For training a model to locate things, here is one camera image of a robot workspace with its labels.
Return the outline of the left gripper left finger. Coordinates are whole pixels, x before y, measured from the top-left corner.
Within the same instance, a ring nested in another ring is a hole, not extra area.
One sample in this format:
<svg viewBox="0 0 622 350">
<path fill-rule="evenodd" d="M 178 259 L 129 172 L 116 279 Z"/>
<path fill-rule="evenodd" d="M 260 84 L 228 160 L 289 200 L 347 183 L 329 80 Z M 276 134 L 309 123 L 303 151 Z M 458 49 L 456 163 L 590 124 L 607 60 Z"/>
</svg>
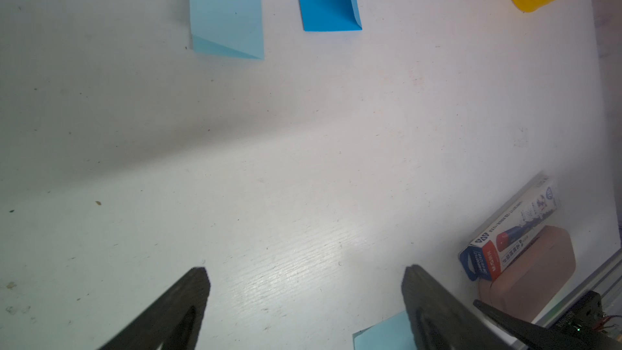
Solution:
<svg viewBox="0 0 622 350">
<path fill-rule="evenodd" d="M 211 283 L 204 267 L 193 267 L 103 349 L 194 349 Z"/>
</svg>

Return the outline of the light blue paper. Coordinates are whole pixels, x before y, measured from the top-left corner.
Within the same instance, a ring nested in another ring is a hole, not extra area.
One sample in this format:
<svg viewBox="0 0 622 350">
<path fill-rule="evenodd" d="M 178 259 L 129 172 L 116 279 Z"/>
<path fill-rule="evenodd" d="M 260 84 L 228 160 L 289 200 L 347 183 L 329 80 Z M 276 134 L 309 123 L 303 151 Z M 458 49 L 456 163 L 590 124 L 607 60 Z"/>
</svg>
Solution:
<svg viewBox="0 0 622 350">
<path fill-rule="evenodd" d="M 353 335 L 355 350 L 416 350 L 406 311 Z"/>
<path fill-rule="evenodd" d="M 190 0 L 197 53 L 264 59 L 262 0 Z"/>
</svg>

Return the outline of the light blue front paper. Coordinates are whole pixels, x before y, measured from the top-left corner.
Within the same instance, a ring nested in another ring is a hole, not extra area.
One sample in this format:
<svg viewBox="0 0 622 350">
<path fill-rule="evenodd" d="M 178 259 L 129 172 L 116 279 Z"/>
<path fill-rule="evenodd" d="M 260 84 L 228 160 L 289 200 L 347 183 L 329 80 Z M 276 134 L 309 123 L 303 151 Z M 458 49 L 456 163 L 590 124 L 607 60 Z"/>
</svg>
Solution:
<svg viewBox="0 0 622 350">
<path fill-rule="evenodd" d="M 355 350 L 416 350 L 406 311 L 353 335 Z"/>
</svg>

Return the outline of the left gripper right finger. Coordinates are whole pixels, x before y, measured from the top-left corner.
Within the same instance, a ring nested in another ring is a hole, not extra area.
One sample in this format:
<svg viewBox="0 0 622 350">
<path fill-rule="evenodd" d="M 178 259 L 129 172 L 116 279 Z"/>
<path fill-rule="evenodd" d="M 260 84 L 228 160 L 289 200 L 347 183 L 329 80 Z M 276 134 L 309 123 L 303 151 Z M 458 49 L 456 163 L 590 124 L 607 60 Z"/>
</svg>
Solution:
<svg viewBox="0 0 622 350">
<path fill-rule="evenodd" d="M 509 349 L 423 267 L 407 267 L 403 301 L 418 349 Z"/>
</svg>

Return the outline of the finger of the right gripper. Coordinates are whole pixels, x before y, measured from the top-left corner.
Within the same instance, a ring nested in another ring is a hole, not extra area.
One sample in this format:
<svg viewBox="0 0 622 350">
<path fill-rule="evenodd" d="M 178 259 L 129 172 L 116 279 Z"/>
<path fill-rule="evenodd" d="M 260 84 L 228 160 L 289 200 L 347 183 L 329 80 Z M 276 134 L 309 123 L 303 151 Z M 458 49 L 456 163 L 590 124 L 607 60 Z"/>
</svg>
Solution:
<svg viewBox="0 0 622 350">
<path fill-rule="evenodd" d="M 529 349 L 621 349 L 620 342 L 588 327 L 545 328 L 512 317 L 480 300 L 474 300 L 473 305 Z"/>
</svg>

